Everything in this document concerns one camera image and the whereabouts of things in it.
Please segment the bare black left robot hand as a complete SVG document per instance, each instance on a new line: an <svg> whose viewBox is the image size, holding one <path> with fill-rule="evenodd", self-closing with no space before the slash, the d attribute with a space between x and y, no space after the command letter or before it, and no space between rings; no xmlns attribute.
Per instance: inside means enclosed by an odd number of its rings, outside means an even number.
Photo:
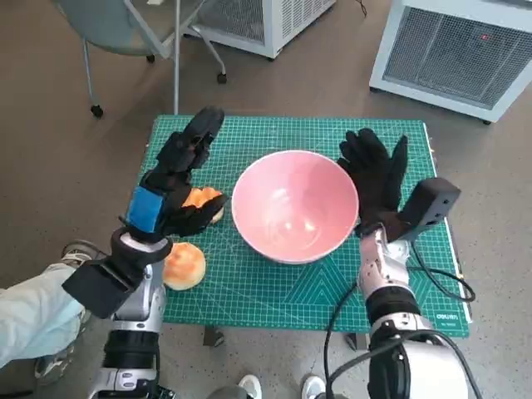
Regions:
<svg viewBox="0 0 532 399"><path fill-rule="evenodd" d="M227 196L217 195L202 205L187 205L192 171L209 158L209 148L224 122L224 111L206 106L182 131L173 132L134 189L122 219L129 234L148 243L170 235L186 237L205 230L222 210Z"/></svg>

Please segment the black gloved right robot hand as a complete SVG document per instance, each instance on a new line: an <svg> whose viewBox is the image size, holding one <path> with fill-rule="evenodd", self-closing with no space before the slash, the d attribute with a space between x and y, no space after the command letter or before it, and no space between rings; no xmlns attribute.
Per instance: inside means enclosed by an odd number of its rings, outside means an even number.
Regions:
<svg viewBox="0 0 532 399"><path fill-rule="evenodd" d="M407 146L408 138L403 135L389 153L368 128L347 131L340 143L342 156L337 163L350 176L358 193L359 236L383 228L387 240L393 242L406 232L407 224L400 221L398 208L408 161Z"/></svg>

